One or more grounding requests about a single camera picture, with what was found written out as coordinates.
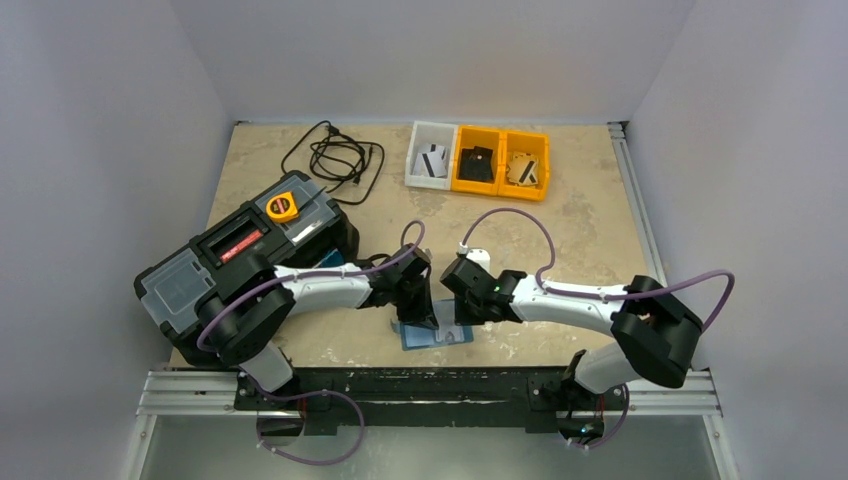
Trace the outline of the blue card holder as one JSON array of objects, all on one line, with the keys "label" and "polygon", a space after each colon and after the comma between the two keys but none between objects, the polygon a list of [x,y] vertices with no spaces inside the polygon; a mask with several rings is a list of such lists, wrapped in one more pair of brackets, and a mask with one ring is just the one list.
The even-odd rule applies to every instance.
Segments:
[{"label": "blue card holder", "polygon": [[435,330],[402,324],[396,318],[390,320],[392,330],[399,336],[404,351],[468,344],[474,340],[471,326],[462,326],[455,322],[453,299],[435,301],[433,310],[437,321]]}]

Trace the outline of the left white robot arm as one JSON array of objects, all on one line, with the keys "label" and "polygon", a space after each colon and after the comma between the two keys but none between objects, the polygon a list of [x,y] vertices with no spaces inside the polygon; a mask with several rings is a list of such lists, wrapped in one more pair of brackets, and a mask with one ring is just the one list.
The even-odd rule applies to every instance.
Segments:
[{"label": "left white robot arm", "polygon": [[275,277],[259,283],[229,304],[213,295],[196,308],[203,324],[197,347],[225,366],[236,366],[259,387],[272,408],[297,399],[298,382],[290,361],[273,343],[287,317],[331,309],[393,306],[413,321],[427,318],[431,307],[428,255],[406,244],[378,265],[346,263],[338,267],[296,269],[277,265]]}]

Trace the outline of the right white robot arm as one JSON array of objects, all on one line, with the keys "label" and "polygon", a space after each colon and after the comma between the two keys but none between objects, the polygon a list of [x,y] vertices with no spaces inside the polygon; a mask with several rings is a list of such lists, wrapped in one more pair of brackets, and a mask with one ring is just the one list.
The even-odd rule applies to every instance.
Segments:
[{"label": "right white robot arm", "polygon": [[612,343],[576,355],[561,381],[564,399],[576,407],[636,379],[682,387],[704,330],[693,311],[643,275],[627,285],[540,285],[523,271],[494,277],[460,255],[440,281],[454,295],[460,324],[552,322],[610,336]]}]

